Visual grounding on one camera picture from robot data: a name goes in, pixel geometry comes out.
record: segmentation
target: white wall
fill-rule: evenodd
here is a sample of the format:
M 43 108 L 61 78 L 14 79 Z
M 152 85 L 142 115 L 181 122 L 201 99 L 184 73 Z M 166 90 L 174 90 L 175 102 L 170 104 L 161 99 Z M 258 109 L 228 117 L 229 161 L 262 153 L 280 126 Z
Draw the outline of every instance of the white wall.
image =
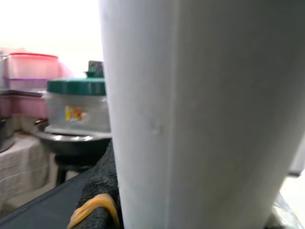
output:
M 59 56 L 82 77 L 102 60 L 98 0 L 0 0 L 0 49 Z

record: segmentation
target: white paper roll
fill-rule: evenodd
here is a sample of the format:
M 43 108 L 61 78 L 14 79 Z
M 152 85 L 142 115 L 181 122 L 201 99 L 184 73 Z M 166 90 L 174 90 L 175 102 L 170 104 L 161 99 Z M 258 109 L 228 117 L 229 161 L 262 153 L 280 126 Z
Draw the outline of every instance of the white paper roll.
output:
M 305 4 L 101 0 L 125 229 L 259 229 L 305 129 Z

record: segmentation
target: green lid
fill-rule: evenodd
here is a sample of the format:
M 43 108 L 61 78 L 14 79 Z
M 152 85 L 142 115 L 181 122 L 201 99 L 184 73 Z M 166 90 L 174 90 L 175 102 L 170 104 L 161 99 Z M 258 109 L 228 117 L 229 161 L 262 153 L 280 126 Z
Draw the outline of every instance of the green lid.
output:
M 48 80 L 48 92 L 75 95 L 106 95 L 103 78 L 61 78 Z

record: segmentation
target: dark bowl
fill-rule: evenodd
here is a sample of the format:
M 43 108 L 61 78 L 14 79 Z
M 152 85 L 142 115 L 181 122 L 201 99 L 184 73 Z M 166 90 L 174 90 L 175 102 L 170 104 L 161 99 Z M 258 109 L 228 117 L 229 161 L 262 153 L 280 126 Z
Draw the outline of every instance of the dark bowl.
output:
M 51 152 L 60 156 L 77 156 L 91 158 L 93 161 L 105 154 L 110 137 L 96 135 L 60 135 L 47 133 L 44 129 L 49 124 L 43 122 L 33 129 L 33 135 Z

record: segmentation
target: yellow rubber band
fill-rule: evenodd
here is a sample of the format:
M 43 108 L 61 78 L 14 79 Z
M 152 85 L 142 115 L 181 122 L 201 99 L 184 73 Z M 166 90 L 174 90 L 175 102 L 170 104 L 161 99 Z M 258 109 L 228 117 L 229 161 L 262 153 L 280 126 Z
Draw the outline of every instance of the yellow rubber band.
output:
M 91 212 L 93 212 L 93 210 L 99 207 L 106 208 L 109 211 L 116 225 L 116 228 L 119 229 L 120 221 L 116 211 L 115 203 L 112 197 L 108 194 L 98 194 L 94 198 L 89 199 L 83 206 L 76 209 L 70 218 L 70 223 L 68 224 L 67 229 L 71 229 L 75 225 L 82 222 L 85 218 L 87 218 L 88 215 L 91 214 Z

